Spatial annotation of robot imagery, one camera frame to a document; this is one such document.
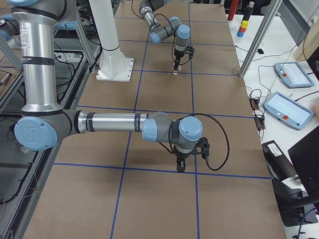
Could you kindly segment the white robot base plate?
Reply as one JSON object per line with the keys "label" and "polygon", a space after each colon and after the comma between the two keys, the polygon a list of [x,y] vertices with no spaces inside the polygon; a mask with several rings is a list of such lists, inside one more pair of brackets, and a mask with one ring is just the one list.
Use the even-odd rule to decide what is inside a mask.
{"label": "white robot base plate", "polygon": [[96,79],[98,81],[129,82],[133,65],[133,58],[115,59],[109,56],[109,58],[101,60]]}

